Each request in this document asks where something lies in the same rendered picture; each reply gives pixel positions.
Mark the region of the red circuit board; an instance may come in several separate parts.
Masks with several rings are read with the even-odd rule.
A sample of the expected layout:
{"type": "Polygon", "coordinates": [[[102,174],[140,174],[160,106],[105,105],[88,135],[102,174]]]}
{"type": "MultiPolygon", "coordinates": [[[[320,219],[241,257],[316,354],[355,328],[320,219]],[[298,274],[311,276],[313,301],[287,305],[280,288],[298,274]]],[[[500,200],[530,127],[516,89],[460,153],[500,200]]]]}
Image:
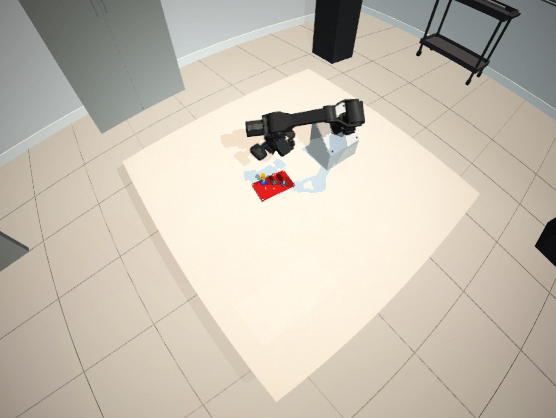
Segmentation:
{"type": "Polygon", "coordinates": [[[265,178],[265,173],[261,173],[261,180],[252,184],[253,188],[261,198],[262,202],[264,200],[273,197],[291,187],[296,186],[285,170],[281,170],[277,173],[265,178]]]}

